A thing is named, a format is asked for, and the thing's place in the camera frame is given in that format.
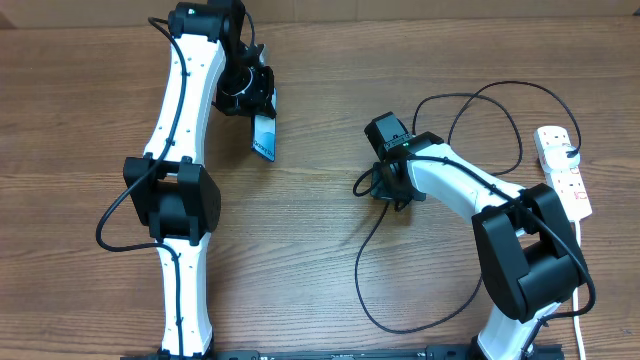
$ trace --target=wooden table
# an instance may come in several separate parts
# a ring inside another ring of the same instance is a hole
[[[587,354],[638,358],[640,19],[272,24],[258,26],[258,40],[271,48],[279,91],[276,163],[250,152],[245,118],[213,113],[207,139],[207,168],[223,194],[207,260],[216,350],[467,343],[491,308],[484,289],[461,315],[417,334],[390,335],[367,320],[353,266],[383,204],[353,197],[351,187],[375,160],[363,134],[374,117],[394,111],[409,123],[426,96],[521,79],[557,92],[584,136],[580,167],[594,208],[584,254],[598,288],[582,319]],[[166,39],[151,27],[3,31],[0,46],[0,357],[155,351],[164,324],[157,254],[105,252],[94,230],[124,189],[124,158],[141,154],[157,120]],[[571,128],[566,114],[535,89],[487,95],[523,134],[523,164],[504,179],[543,182],[533,131]],[[462,102],[430,103],[418,130],[446,136]],[[487,171],[517,154],[501,111],[481,102],[461,119],[453,146]],[[130,202],[105,239],[150,240]],[[471,228],[432,198],[413,203],[385,218],[360,273],[382,323],[434,321],[478,279]],[[538,342],[561,343],[575,358],[571,321],[553,322]]]

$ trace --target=white power strip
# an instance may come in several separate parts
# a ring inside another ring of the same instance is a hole
[[[591,203],[587,190],[580,176],[578,164],[580,155],[568,158],[567,151],[575,149],[569,141],[569,133],[559,126],[543,126],[534,134],[540,165],[547,178],[547,184],[554,188],[560,197],[562,207],[567,213],[569,221],[572,221],[576,229],[576,241],[581,245],[580,220],[591,215]],[[578,309],[578,289],[573,291],[573,310]],[[573,318],[573,327],[576,331],[576,341],[580,360],[586,360],[587,355],[580,331],[580,318]]]

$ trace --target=white robotic arm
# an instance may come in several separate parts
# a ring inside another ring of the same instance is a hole
[[[416,155],[448,158],[455,161],[513,198],[519,197],[520,191],[524,190],[520,185],[502,181],[470,164],[447,144],[428,146],[416,152]],[[471,223],[473,215],[480,213],[485,207],[498,207],[506,203],[506,200],[492,193],[458,168],[427,160],[408,161],[407,167],[411,183],[418,191],[440,200],[468,223]],[[516,230],[518,236],[524,233],[523,229]],[[487,359],[517,360],[538,319],[553,313],[558,306],[560,303],[551,303],[540,309],[533,319],[522,323],[510,319],[494,305],[487,325],[478,335],[477,345]]]
[[[539,243],[523,250],[517,237],[539,229],[496,192],[532,209],[579,254],[586,269],[555,191],[543,184],[525,189],[487,174],[439,137],[411,136],[392,113],[374,119],[365,134],[382,161],[373,168],[378,169],[372,177],[374,197],[406,204],[431,195],[473,224],[483,279],[496,305],[473,340],[470,358],[521,359],[539,319],[552,314],[584,279],[567,253],[542,233]],[[526,352],[533,354],[533,346]]]
[[[147,359],[211,356],[206,254],[220,216],[220,192],[204,168],[211,105],[226,115],[251,117],[251,148],[275,160],[273,72],[265,65],[264,45],[254,46],[252,40],[246,46],[240,41],[244,16],[239,0],[180,3],[169,14],[167,25],[175,45],[162,110],[143,157],[125,161],[127,191],[140,221],[158,244],[164,279],[164,338],[158,354]],[[163,181],[166,177],[176,181]]]

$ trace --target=power socket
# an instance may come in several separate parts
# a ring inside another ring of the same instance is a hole
[[[569,220],[579,221],[591,215],[593,210],[580,169],[577,164],[572,166],[576,161],[579,162],[579,159],[558,158],[566,157],[566,152],[554,151],[559,146],[574,149],[567,130],[560,126],[543,126],[536,130],[534,140],[547,184],[558,193]],[[565,164],[566,167],[563,168],[559,164]]]

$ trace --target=cable clip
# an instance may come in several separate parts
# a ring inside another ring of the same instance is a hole
[[[488,187],[489,189],[489,195],[493,195],[496,190],[498,190],[498,187],[496,186],[496,184],[491,184],[491,186]]]

